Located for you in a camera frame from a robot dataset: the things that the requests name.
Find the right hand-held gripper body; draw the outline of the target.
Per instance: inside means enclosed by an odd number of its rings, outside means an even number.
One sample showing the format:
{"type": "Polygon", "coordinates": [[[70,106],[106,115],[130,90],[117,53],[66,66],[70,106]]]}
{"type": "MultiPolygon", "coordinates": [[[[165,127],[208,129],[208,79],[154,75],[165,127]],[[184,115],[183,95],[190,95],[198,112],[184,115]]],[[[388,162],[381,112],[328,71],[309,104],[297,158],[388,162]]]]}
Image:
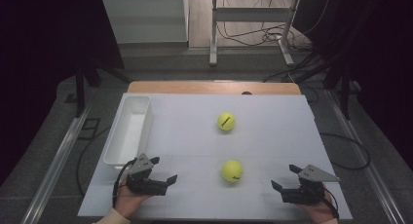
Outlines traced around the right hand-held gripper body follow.
{"type": "Polygon", "coordinates": [[[316,205],[325,197],[323,183],[340,181],[336,175],[313,165],[307,165],[296,175],[299,180],[298,187],[295,189],[283,188],[281,192],[282,200],[285,203],[316,205]]]}

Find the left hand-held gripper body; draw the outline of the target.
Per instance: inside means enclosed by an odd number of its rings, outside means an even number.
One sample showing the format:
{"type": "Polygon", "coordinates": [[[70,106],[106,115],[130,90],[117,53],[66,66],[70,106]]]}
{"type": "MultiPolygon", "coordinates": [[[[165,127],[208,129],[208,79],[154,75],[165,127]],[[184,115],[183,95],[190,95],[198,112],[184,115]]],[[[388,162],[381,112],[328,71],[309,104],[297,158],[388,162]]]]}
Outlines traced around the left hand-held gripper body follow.
{"type": "Polygon", "coordinates": [[[166,181],[149,178],[153,167],[154,165],[145,154],[138,156],[128,172],[127,187],[138,195],[164,196],[168,185],[166,181]]]}

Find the white plastic bin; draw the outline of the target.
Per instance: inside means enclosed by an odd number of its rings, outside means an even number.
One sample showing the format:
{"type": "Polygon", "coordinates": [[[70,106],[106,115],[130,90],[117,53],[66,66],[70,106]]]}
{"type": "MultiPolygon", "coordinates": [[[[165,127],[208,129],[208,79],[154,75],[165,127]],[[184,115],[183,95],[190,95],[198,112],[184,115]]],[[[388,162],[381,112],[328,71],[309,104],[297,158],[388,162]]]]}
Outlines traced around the white plastic bin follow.
{"type": "Polygon", "coordinates": [[[103,162],[120,169],[144,153],[152,118],[149,96],[124,93],[105,143],[103,162]]]}

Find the yellow tennis ball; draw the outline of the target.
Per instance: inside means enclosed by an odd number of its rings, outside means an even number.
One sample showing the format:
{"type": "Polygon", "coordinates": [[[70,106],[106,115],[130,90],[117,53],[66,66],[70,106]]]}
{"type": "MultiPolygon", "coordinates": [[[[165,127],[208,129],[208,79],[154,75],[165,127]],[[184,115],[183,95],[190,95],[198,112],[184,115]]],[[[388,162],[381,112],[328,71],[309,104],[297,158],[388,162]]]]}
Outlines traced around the yellow tennis ball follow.
{"type": "Polygon", "coordinates": [[[237,182],[243,176],[243,166],[239,161],[228,160],[221,168],[222,177],[228,182],[237,182]]]}

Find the tennis ball with black line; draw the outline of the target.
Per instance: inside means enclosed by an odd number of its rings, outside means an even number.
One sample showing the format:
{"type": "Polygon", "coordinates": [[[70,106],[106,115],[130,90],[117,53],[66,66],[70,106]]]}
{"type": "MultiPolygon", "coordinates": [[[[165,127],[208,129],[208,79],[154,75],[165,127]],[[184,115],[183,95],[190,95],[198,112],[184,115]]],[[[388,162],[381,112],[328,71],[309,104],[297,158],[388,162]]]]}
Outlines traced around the tennis ball with black line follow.
{"type": "Polygon", "coordinates": [[[230,131],[235,126],[235,123],[235,116],[230,112],[221,113],[217,119],[217,125],[223,131],[230,131]]]}

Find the person's right hand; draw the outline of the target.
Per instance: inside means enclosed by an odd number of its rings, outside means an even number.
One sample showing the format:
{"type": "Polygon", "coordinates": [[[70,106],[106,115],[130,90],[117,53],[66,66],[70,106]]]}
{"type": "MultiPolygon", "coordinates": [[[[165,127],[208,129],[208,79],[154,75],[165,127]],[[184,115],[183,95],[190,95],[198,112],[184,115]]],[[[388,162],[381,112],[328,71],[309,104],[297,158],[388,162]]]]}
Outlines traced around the person's right hand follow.
{"type": "Polygon", "coordinates": [[[310,216],[311,220],[315,224],[320,224],[321,222],[336,218],[331,209],[325,203],[319,203],[317,205],[300,205],[298,206],[304,209],[310,216]]]}

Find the person's left hand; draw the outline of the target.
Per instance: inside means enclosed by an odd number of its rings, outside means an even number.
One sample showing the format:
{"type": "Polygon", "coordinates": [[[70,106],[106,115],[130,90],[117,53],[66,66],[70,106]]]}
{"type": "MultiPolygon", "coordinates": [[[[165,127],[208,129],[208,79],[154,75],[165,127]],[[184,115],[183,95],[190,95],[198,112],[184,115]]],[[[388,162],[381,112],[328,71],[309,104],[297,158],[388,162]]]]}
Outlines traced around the person's left hand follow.
{"type": "Polygon", "coordinates": [[[149,198],[151,198],[151,195],[137,195],[126,185],[121,185],[118,187],[114,209],[123,217],[130,218],[140,208],[142,203],[149,198]]]}

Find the white board table cover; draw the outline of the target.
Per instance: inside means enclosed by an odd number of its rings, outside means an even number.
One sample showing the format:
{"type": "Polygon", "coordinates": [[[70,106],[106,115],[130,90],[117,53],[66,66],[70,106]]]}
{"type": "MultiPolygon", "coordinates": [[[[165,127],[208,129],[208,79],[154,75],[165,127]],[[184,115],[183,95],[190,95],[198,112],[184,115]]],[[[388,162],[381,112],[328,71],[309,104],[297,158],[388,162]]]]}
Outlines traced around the white board table cover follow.
{"type": "Polygon", "coordinates": [[[306,213],[282,201],[271,181],[294,188],[289,165],[333,168],[315,118],[303,95],[149,95],[152,125],[148,157],[160,157],[151,177],[177,181],[163,197],[146,201],[137,219],[213,221],[304,221],[306,213]],[[223,131],[221,113],[235,116],[223,131]],[[221,168],[239,161],[243,176],[228,182],[221,168]]]}

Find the wooden table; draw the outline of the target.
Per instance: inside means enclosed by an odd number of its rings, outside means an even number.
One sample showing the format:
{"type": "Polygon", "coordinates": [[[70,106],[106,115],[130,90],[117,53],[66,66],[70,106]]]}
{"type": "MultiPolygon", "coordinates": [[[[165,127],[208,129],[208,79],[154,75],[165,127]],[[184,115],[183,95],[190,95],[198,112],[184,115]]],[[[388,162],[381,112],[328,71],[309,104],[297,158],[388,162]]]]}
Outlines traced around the wooden table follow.
{"type": "Polygon", "coordinates": [[[128,93],[188,94],[300,94],[292,83],[228,82],[228,81],[135,81],[128,93]]]}

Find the black metal stand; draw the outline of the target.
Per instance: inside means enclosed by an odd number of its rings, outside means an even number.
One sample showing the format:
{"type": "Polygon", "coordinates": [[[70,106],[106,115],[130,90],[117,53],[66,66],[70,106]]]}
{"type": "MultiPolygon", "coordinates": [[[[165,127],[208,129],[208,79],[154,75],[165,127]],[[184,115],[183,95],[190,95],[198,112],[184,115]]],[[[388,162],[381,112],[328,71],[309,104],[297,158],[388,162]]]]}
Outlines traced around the black metal stand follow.
{"type": "MultiPolygon", "coordinates": [[[[110,67],[101,67],[101,70],[121,80],[122,82],[126,84],[129,84],[131,82],[131,79],[129,77],[121,74],[119,71],[116,71],[115,69],[112,69],[110,67]]],[[[101,80],[96,70],[88,71],[86,68],[82,68],[81,66],[77,66],[75,68],[75,78],[76,78],[76,97],[77,97],[77,112],[76,112],[75,117],[79,118],[85,112],[85,109],[86,109],[84,78],[93,80],[94,81],[93,87],[98,87],[99,84],[101,83],[101,80]]]]}
{"type": "Polygon", "coordinates": [[[337,54],[325,61],[323,64],[313,68],[312,70],[306,72],[305,74],[294,79],[295,84],[300,84],[307,79],[321,73],[321,71],[328,70],[324,80],[323,86],[330,90],[333,89],[338,83],[341,84],[341,89],[339,90],[339,108],[344,115],[344,117],[349,120],[349,95],[350,89],[350,69],[346,65],[346,59],[343,54],[337,54]]]}

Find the white cabinet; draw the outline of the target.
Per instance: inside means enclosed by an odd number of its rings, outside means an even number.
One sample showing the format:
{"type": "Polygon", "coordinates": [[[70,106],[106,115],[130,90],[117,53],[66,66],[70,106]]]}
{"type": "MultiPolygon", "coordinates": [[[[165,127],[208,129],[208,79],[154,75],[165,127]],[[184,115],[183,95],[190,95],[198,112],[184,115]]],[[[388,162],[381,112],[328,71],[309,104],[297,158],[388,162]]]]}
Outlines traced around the white cabinet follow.
{"type": "Polygon", "coordinates": [[[118,44],[188,41],[188,0],[102,0],[118,44]]]}

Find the dark curtain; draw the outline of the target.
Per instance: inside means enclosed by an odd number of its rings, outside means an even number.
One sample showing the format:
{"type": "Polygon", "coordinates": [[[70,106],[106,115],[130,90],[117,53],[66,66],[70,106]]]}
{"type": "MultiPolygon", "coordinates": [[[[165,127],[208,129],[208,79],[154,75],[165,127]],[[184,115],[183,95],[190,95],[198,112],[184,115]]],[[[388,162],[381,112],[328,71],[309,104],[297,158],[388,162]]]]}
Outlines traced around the dark curtain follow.
{"type": "Polygon", "coordinates": [[[0,186],[25,153],[56,99],[81,69],[123,60],[103,0],[0,0],[0,186]]]}
{"type": "Polygon", "coordinates": [[[345,56],[358,102],[413,169],[413,0],[333,0],[326,14],[318,49],[345,56]]]}

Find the aluminium floor rail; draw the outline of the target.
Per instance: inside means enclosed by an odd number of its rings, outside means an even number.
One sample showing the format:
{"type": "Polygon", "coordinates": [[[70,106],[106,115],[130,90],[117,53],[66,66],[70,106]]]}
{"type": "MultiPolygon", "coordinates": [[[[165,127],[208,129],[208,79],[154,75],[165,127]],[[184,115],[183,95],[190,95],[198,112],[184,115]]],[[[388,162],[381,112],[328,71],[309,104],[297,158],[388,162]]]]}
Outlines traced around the aluminium floor rail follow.
{"type": "MultiPolygon", "coordinates": [[[[336,117],[338,118],[345,135],[350,139],[361,142],[354,125],[348,120],[340,109],[339,98],[333,93],[333,91],[325,91],[325,94],[333,107],[336,117]]],[[[385,180],[378,173],[378,170],[373,163],[370,163],[368,167],[364,169],[364,173],[375,192],[381,207],[386,213],[391,224],[407,224],[405,218],[402,215],[401,210],[390,192],[390,189],[385,183],[385,180]]]]}
{"type": "Polygon", "coordinates": [[[87,106],[73,119],[20,224],[37,224],[40,220],[89,112],[87,106]]]}

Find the white metal stand frame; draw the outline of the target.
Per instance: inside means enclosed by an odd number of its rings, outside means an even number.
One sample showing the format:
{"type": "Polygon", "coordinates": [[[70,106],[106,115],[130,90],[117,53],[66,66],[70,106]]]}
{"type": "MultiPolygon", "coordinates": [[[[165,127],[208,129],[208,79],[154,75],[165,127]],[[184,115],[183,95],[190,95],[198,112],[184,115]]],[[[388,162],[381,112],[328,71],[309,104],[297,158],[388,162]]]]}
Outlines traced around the white metal stand frame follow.
{"type": "Polygon", "coordinates": [[[217,24],[219,22],[283,22],[281,36],[277,36],[278,45],[287,66],[294,64],[287,46],[287,35],[295,16],[299,0],[291,0],[284,8],[219,8],[217,0],[212,0],[211,37],[209,43],[209,64],[217,64],[217,24]]]}

